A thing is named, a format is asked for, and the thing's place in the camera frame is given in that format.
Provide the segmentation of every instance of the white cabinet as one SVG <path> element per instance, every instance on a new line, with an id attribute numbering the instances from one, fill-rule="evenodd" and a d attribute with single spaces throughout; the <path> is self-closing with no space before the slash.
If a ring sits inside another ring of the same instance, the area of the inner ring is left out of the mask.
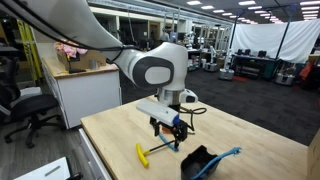
<path id="1" fill-rule="evenodd" d="M 94 175 L 94 178 L 99 180 L 111 180 L 112 178 L 110 177 L 107 169 L 100 160 L 99 155 L 92 146 L 86 133 L 83 131 L 83 129 L 79 129 L 79 133 L 81 139 L 81 146 L 87 156 L 88 165 L 91 169 L 91 172 Z"/>
<path id="2" fill-rule="evenodd" d="M 118 70 L 55 78 L 50 71 L 54 68 L 48 67 L 54 63 L 49 60 L 42 63 L 44 75 L 60 103 L 67 128 L 80 125 L 82 117 L 121 105 Z"/>

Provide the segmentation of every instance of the computer monitor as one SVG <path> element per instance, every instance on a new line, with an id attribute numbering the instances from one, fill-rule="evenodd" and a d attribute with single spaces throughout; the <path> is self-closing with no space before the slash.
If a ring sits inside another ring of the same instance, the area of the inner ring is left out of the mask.
<path id="1" fill-rule="evenodd" d="M 250 55 L 250 52 L 251 52 L 250 49 L 246 49 L 246 50 L 244 51 L 244 55 Z"/>
<path id="2" fill-rule="evenodd" d="M 178 34 L 177 34 L 177 40 L 183 41 L 185 35 L 186 35 L 186 33 L 178 33 Z"/>
<path id="3" fill-rule="evenodd" d="M 243 54 L 242 49 L 238 49 L 237 55 L 242 55 L 242 54 Z"/>
<path id="4" fill-rule="evenodd" d="M 171 32 L 170 33 L 170 40 L 171 40 L 171 42 L 176 42 L 177 41 L 177 33 L 176 32 Z"/>
<path id="5" fill-rule="evenodd" d="M 259 51 L 258 52 L 258 57 L 266 57 L 267 51 Z"/>

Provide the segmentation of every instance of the pink object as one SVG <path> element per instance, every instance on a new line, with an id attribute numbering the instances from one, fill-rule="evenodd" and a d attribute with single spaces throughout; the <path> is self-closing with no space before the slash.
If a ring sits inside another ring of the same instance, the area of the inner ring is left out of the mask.
<path id="1" fill-rule="evenodd" d="M 64 51 L 67 54 L 67 56 L 74 57 L 74 58 L 77 56 L 77 52 L 79 54 L 85 54 L 88 51 L 87 49 L 72 47 L 72 46 L 63 44 L 61 42 L 54 43 L 54 48 L 57 51 Z"/>

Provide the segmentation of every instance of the office chair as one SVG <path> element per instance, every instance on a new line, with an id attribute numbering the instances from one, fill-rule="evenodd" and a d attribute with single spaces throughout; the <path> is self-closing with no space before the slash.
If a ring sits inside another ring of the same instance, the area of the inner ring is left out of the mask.
<path id="1" fill-rule="evenodd" d="M 3 37 L 0 37 L 0 46 L 7 46 L 7 42 Z"/>
<path id="2" fill-rule="evenodd" d="M 14 97 L 14 100 L 17 100 L 19 98 L 19 100 L 15 101 L 15 103 L 23 99 L 29 98 L 31 96 L 42 94 L 40 87 L 28 87 L 20 90 L 16 88 L 12 88 L 17 86 L 16 74 L 18 73 L 18 70 L 19 70 L 19 58 L 15 57 L 11 60 L 7 57 L 2 57 L 2 61 L 6 65 L 6 68 L 4 72 L 0 73 L 0 85 L 6 87 L 10 91 L 20 91 L 20 93 L 18 92 L 12 93 L 12 95 L 18 95 Z"/>
<path id="3" fill-rule="evenodd" d="M 30 132 L 26 139 L 26 145 L 28 148 L 33 148 L 34 144 L 32 143 L 33 134 L 41 127 L 44 126 L 56 126 L 59 127 L 61 130 L 64 130 L 64 125 L 60 123 L 48 123 L 47 121 L 51 120 L 52 118 L 57 118 L 60 120 L 60 115 L 53 115 L 50 117 L 46 117 L 42 120 L 39 119 L 39 115 L 45 115 L 46 112 L 50 109 L 53 109 L 59 105 L 58 101 L 52 95 L 37 95 L 29 97 L 28 99 L 24 99 L 13 107 L 10 106 L 10 103 L 13 100 L 13 96 L 7 88 L 0 85 L 0 112 L 6 114 L 9 117 L 9 122 L 6 124 L 23 121 L 25 118 L 30 118 L 28 120 L 28 125 L 20 127 L 4 136 L 6 143 L 11 143 L 12 139 L 10 138 L 11 135 L 18 133 L 20 131 L 30 129 Z"/>

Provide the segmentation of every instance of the cardboard box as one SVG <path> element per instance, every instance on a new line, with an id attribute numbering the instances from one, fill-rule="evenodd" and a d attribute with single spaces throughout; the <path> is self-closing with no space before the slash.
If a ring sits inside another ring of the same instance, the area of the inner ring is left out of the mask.
<path id="1" fill-rule="evenodd" d="M 319 59 L 320 59 L 320 54 L 310 54 L 307 62 L 315 64 Z"/>
<path id="2" fill-rule="evenodd" d="M 69 63 L 65 52 L 57 52 L 59 61 L 64 65 L 65 70 L 69 70 Z M 96 50 L 88 50 L 86 54 L 80 55 L 80 61 L 71 62 L 73 69 L 90 69 L 89 60 L 94 59 L 98 61 L 98 65 L 106 66 L 106 57 Z"/>
<path id="3" fill-rule="evenodd" d="M 217 58 L 217 66 L 219 69 L 224 67 L 224 59 L 223 58 Z"/>

